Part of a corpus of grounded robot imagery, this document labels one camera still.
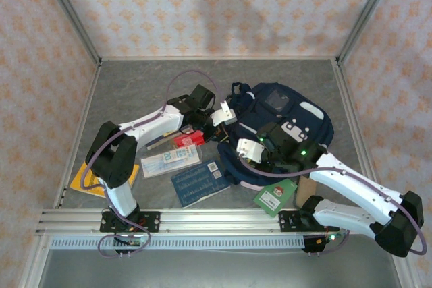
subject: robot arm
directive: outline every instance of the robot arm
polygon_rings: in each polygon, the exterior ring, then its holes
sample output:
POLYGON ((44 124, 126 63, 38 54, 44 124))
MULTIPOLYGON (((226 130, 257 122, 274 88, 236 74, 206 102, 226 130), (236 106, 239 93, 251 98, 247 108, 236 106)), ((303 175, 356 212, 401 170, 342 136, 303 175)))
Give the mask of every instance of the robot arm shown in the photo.
MULTIPOLYGON (((304 218, 312 217, 322 226, 336 226, 366 235, 394 255, 408 254, 417 230, 395 203, 406 209, 421 227, 423 207, 417 194, 407 192, 401 195, 367 179, 327 152, 325 147, 311 140, 299 141, 278 124, 265 125, 257 136, 259 143, 241 139, 237 147, 240 155, 256 163, 257 173, 268 175, 259 169, 268 169, 269 165, 297 171, 291 176, 309 173, 311 179, 327 185, 360 206, 336 204, 312 196, 300 211, 304 218)), ((252 168, 245 161, 243 164, 252 168)))
POLYGON ((217 111, 207 109, 212 100, 215 100, 215 95, 198 85, 191 95, 173 98, 161 109, 140 119, 119 125, 108 121, 101 126, 88 151, 87 164, 108 139, 122 130, 129 129, 106 147, 91 166, 92 172, 105 187, 110 201, 120 215, 134 223, 138 220, 140 209, 132 195, 128 179, 132 174, 136 152, 145 144, 185 125, 203 131, 207 142, 218 132, 221 123, 229 124, 236 120, 234 111, 226 102, 222 102, 221 109, 217 111), (134 127, 147 120, 152 121, 134 127))

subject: navy blue backpack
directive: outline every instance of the navy blue backpack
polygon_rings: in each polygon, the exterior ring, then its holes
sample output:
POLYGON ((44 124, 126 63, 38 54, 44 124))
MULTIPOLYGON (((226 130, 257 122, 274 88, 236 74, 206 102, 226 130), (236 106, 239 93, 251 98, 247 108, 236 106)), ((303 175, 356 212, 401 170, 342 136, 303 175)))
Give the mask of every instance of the navy blue backpack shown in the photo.
MULTIPOLYGON (((229 142, 219 143, 217 150, 225 165, 225 176, 232 183, 237 185, 245 181, 251 185, 263 186, 281 181, 249 171, 238 160, 236 153, 240 138, 256 141, 257 130, 269 122, 280 125, 290 122, 301 129, 299 136, 330 145, 334 131, 328 114, 295 90, 278 83, 261 83, 250 88, 248 84, 235 82, 231 91, 227 102, 235 111, 237 122, 226 127, 229 142)), ((272 173, 283 172, 286 170, 272 170, 272 173)))

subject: orange pattern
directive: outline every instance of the orange pattern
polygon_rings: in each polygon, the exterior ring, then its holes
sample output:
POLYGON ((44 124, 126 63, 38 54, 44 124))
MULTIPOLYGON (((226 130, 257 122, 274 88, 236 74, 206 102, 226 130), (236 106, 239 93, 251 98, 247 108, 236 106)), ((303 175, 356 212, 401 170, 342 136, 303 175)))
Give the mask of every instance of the orange pattern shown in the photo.
POLYGON ((337 55, 365 1, 72 0, 72 3, 98 53, 106 57, 337 55), (151 29, 143 30, 144 23, 151 24, 151 29))
MULTIPOLYGON (((432 0, 381 0, 346 64, 364 136, 385 185, 423 199, 432 246, 432 0)), ((422 287, 432 254, 415 258, 422 287)))
POLYGON ((94 64, 56 0, 0 0, 0 281, 17 287, 94 64))

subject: green card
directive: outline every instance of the green card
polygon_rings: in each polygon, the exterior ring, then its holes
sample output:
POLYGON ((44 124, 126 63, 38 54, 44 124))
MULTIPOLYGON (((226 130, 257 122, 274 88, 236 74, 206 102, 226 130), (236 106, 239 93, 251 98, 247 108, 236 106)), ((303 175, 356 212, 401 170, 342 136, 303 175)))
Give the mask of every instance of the green card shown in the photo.
POLYGON ((294 182, 285 179, 273 185, 265 186, 255 197, 254 202, 267 214, 274 217, 285 206, 296 189, 297 185, 294 182))

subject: wooden block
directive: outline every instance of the wooden block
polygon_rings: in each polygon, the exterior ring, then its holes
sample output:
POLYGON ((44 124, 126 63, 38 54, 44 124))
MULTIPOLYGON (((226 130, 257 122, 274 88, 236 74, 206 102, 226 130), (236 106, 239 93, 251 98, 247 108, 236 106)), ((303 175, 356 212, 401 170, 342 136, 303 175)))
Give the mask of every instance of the wooden block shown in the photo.
POLYGON ((309 197, 317 192, 317 183, 312 179, 300 176, 298 181, 296 204, 299 208, 308 200, 309 197))

